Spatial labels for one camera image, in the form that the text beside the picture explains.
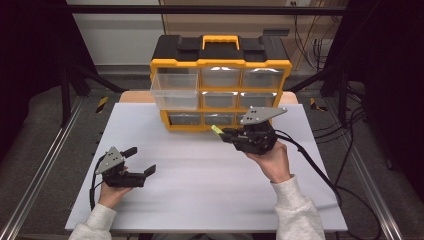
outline person's right hand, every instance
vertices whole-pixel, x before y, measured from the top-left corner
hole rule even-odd
[[[101,186],[99,203],[111,209],[121,201],[127,192],[132,190],[132,188],[109,187],[105,182]]]
[[[273,183],[281,183],[291,178],[287,146],[279,141],[275,143],[271,151],[264,155],[246,153],[246,156],[255,161]]]

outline electrical cable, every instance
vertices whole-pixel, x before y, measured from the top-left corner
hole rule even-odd
[[[306,50],[305,50],[305,46],[302,43],[302,39],[300,37],[299,31],[297,29],[297,15],[294,15],[294,41],[296,43],[297,48],[299,49],[300,53],[303,55],[303,57],[306,59],[306,62],[308,63],[308,65],[314,69],[316,69],[316,67],[314,66],[314,64],[310,61],[308,61],[308,57],[306,55]]]
[[[283,133],[285,136],[279,135],[275,132]],[[318,173],[318,175],[324,180],[324,182],[330,187],[330,189],[334,192],[337,198],[337,203],[341,207],[342,206],[342,199],[340,197],[340,193],[337,191],[335,185],[331,183],[331,181],[328,179],[328,177],[321,171],[321,169],[316,165],[314,160],[312,160],[311,156],[309,156],[308,152],[303,148],[299,143],[297,143],[290,135],[288,135],[285,132],[282,132],[280,130],[274,130],[274,135],[278,137],[279,139],[285,140],[287,142],[290,142],[294,144],[297,147],[297,151],[300,152],[303,157],[305,157],[306,161],[308,161],[309,165]]]
[[[334,186],[336,187],[336,189],[340,189],[340,190],[343,190],[343,191],[345,191],[345,192],[347,192],[347,193],[349,193],[349,194],[351,194],[352,196],[354,196],[356,199],[358,199],[362,204],[364,204],[364,206],[371,212],[371,214],[374,216],[374,218],[376,219],[376,221],[377,221],[377,227],[378,227],[378,232],[377,232],[377,236],[375,237],[375,238],[373,238],[373,240],[377,240],[377,239],[380,239],[380,236],[381,236],[381,232],[382,232],[382,228],[381,228],[381,223],[380,223],[380,220],[378,219],[378,217],[377,217],[377,215],[376,215],[376,213],[374,212],[374,210],[360,197],[360,196],[358,196],[357,194],[355,194],[354,192],[352,192],[352,191],[350,191],[350,190],[348,190],[348,189],[346,189],[346,188],[344,188],[344,187],[341,187],[341,186],[339,186],[339,181],[340,181],[340,177],[341,177],[341,175],[342,175],[342,173],[343,173],[343,170],[344,170],[344,168],[345,168],[345,165],[346,165],[346,163],[347,163],[347,159],[348,159],[348,156],[349,156],[349,153],[350,153],[350,151],[351,151],[351,149],[352,149],[352,146],[353,146],[353,123],[355,122],[355,121],[353,121],[355,118],[356,118],[356,116],[359,116],[360,114],[362,114],[364,111],[361,111],[361,112],[359,112],[359,113],[357,113],[357,115],[355,115],[355,113],[356,113],[356,111],[358,111],[358,110],[360,110],[360,109],[362,109],[362,106],[360,106],[360,107],[358,107],[358,108],[356,108],[354,111],[352,111],[352,113],[351,113],[351,115],[350,115],[350,121],[349,121],[349,125],[350,125],[350,127],[349,127],[349,131],[350,131],[350,137],[351,137],[351,139],[350,139],[350,142],[349,142],[349,146],[348,146],[348,149],[347,149],[347,151],[346,151],[346,154],[345,154],[345,156],[344,156],[344,158],[343,158],[343,162],[342,162],[342,166],[340,167],[340,170],[339,170],[339,172],[338,172],[338,174],[337,174],[337,178],[336,178],[336,181],[334,182]],[[353,238],[355,238],[355,239],[358,239],[358,240],[364,240],[363,238],[360,238],[360,237],[358,237],[357,235],[355,235],[355,234],[353,234],[352,232],[350,232],[349,230],[348,231],[346,231],[346,233],[348,234],[348,235],[350,235],[351,237],[353,237]],[[338,235],[338,233],[336,232],[336,239],[339,239],[339,235]]]
[[[99,168],[100,163],[102,162],[102,160],[104,159],[105,156],[102,156],[101,158],[99,158],[99,160],[96,163],[96,166],[94,167],[94,171],[93,171],[93,179],[91,180],[91,188],[89,190],[89,198],[90,198],[90,207],[91,210],[94,209],[94,206],[96,205],[95,201],[94,201],[94,194],[95,194],[95,190],[96,187],[99,186],[101,183],[97,184],[97,186],[94,186],[96,184],[96,170],[97,168]]]
[[[104,181],[99,182],[99,184],[97,184],[94,188],[97,188],[98,186],[100,186],[100,184],[102,184]]]
[[[325,60],[327,58],[327,56],[321,56],[321,47],[322,45],[328,45],[330,44],[331,40],[328,41],[328,43],[323,44],[323,39],[325,38],[325,36],[330,32],[331,29],[333,29],[333,27],[337,24],[340,24],[340,20],[335,20],[335,16],[331,17],[333,20],[333,23],[331,24],[331,26],[325,31],[324,35],[320,38],[320,39],[314,39],[314,41],[312,41],[311,39],[311,45],[312,45],[312,51],[313,51],[313,55],[314,55],[314,59],[317,62],[316,66],[314,66],[314,68],[317,70],[317,72],[319,70],[324,69],[324,67],[320,66],[320,64],[322,63],[322,65],[325,65]]]
[[[338,122],[335,122],[335,123],[331,124],[331,125],[330,125],[330,126],[328,126],[328,127],[325,127],[325,128],[319,128],[319,129],[312,130],[312,132],[318,132],[318,131],[327,130],[327,129],[330,129],[330,128],[332,128],[333,126],[335,126],[335,125],[337,125],[337,124],[338,124]]]
[[[357,119],[357,117],[358,117],[358,116],[360,116],[360,114],[362,114],[362,113],[364,113],[364,111],[361,111],[361,112],[359,112],[358,114],[356,114],[355,116],[353,116],[353,118],[352,118],[352,119],[349,119],[349,120],[347,121],[347,123],[355,123],[356,121],[358,121],[358,120],[359,120],[359,119]],[[338,130],[340,130],[340,129],[342,129],[342,128],[343,128],[343,127],[342,127],[342,126],[340,126],[340,127],[336,128],[336,129],[332,130],[331,132],[325,133],[325,134],[320,135],[320,136],[316,136],[316,137],[314,137],[314,138],[315,138],[315,139],[319,139],[319,138],[323,138],[323,137],[330,136],[331,134],[333,134],[333,133],[337,132]]]
[[[358,107],[357,109],[355,109],[354,111],[352,111],[352,113],[350,114],[351,119],[352,119],[353,115],[355,114],[355,112],[358,111],[361,108],[362,108],[362,106],[361,107]],[[349,128],[349,130],[350,130],[350,142],[349,142],[349,146],[347,148],[347,151],[345,153],[345,156],[343,158],[342,166],[340,167],[339,173],[337,174],[337,177],[336,177],[336,181],[334,182],[334,185],[336,185],[336,186],[339,183],[339,180],[340,180],[340,177],[341,177],[341,175],[343,173],[344,167],[346,165],[347,158],[349,156],[350,150],[352,149],[352,146],[353,146],[353,124],[352,124],[352,122],[350,122],[350,128]]]
[[[353,197],[355,197],[356,199],[358,199],[366,208],[368,208],[368,210],[371,212],[371,214],[374,216],[375,220],[377,221],[377,225],[378,225],[377,236],[374,237],[372,240],[380,239],[381,233],[382,233],[382,229],[381,229],[381,225],[380,225],[380,219],[378,219],[377,214],[375,214],[375,212],[371,208],[371,206],[367,202],[365,202],[360,196],[358,196],[356,193],[350,191],[349,189],[344,188],[342,186],[336,186],[336,188],[349,193],[350,195],[352,195]],[[348,235],[350,235],[351,237],[355,238],[355,239],[364,240],[363,238],[358,237],[357,235],[351,233],[350,231],[346,231],[346,233]]]
[[[328,143],[328,142],[334,141],[334,140],[336,140],[337,138],[339,138],[339,137],[342,137],[342,136],[346,135],[346,133],[347,133],[347,132],[348,132],[348,130],[346,130],[344,133],[342,133],[342,134],[340,134],[340,135],[337,135],[337,136],[335,136],[335,137],[333,137],[333,138],[331,138],[331,139],[329,139],[329,140],[322,141],[322,142],[317,142],[317,145],[318,145],[318,144],[323,144],[323,143]]]

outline person's left hand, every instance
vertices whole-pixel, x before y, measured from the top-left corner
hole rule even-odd
[[[105,182],[102,183],[101,188],[99,203],[111,209],[121,201],[127,192],[132,190],[132,188],[109,187]]]

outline white sleeve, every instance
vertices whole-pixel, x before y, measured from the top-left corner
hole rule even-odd
[[[288,181],[271,183],[277,193],[275,211],[279,224],[277,240],[325,239],[321,218],[311,199],[302,195],[296,177]]]
[[[87,222],[78,223],[69,239],[112,239],[109,230],[115,216],[116,211],[97,204],[88,217]]]

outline white tabletop surface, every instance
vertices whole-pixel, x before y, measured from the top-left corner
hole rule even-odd
[[[302,105],[282,105],[288,112],[273,118],[277,130],[302,145],[325,173]],[[277,228],[276,195],[259,166],[232,144],[212,133],[168,131],[152,103],[117,103],[81,187],[68,222],[72,230],[90,214],[88,191],[97,160],[115,146],[137,147],[126,159],[129,172],[156,173],[144,188],[128,193],[116,207],[112,230],[123,232],[268,232]],[[334,193],[294,145],[287,143],[291,172],[302,192],[317,206],[324,229],[347,230]]]

